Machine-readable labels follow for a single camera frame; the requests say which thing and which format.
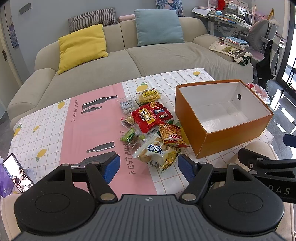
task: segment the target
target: striped pillow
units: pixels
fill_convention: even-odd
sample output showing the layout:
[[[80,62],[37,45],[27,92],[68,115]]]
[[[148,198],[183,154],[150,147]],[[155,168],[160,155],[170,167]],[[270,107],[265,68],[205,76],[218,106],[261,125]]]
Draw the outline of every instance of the striped pillow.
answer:
[[[86,12],[69,18],[69,33],[102,23],[103,26],[117,24],[114,7]]]

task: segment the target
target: desk leg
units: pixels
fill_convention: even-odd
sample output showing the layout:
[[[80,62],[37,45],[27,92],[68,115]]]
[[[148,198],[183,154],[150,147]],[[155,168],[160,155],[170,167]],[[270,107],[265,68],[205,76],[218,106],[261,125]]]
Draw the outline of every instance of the desk leg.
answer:
[[[215,22],[208,21],[208,34],[209,35],[214,35],[214,30],[215,30]]]

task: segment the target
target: yellow pillow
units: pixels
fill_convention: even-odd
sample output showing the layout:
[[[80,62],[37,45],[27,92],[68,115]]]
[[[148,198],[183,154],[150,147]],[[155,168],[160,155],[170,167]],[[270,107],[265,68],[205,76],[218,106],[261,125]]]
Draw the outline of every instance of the yellow pillow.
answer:
[[[103,25],[93,25],[59,38],[58,74],[80,64],[107,57]]]

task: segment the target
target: floral painting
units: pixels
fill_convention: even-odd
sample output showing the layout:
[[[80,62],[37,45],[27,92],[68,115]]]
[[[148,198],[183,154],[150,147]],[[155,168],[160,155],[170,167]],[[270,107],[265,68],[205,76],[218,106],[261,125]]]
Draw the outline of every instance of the floral painting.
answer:
[[[7,22],[7,27],[8,27],[10,40],[11,40],[12,46],[14,48],[14,47],[18,46],[18,41],[17,41],[17,36],[15,34],[15,27],[13,26],[9,1],[7,1],[5,3],[4,10],[5,10],[5,17],[6,17],[6,22]]]
[[[157,9],[175,10],[179,17],[183,17],[182,0],[156,0]]]

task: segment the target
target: orange cardboard box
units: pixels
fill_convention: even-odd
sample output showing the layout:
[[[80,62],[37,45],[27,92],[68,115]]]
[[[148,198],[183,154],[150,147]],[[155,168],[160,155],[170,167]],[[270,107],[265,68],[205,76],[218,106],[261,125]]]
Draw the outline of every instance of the orange cardboard box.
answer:
[[[197,158],[260,136],[273,116],[240,80],[178,85],[175,113]]]

